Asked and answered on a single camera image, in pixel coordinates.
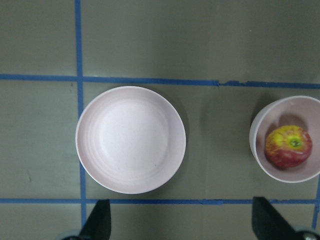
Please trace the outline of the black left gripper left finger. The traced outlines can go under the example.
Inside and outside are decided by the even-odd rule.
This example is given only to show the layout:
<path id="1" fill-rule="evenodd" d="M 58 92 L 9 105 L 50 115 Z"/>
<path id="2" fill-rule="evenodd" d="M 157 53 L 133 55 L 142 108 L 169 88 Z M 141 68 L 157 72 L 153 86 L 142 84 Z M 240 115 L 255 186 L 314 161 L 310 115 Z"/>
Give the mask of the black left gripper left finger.
<path id="1" fill-rule="evenodd" d="M 108 240 L 111 236 L 111 207 L 108 199 L 98 200 L 82 227 L 81 240 Z"/>

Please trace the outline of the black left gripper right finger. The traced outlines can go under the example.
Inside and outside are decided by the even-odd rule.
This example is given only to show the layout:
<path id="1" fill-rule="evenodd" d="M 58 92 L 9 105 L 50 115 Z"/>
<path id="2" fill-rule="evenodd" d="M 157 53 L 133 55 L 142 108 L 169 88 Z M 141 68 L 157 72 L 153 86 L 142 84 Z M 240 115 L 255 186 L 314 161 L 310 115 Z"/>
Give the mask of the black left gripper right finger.
<path id="1" fill-rule="evenodd" d="M 264 197 L 253 197 L 251 226 L 258 240 L 303 239 Z"/>

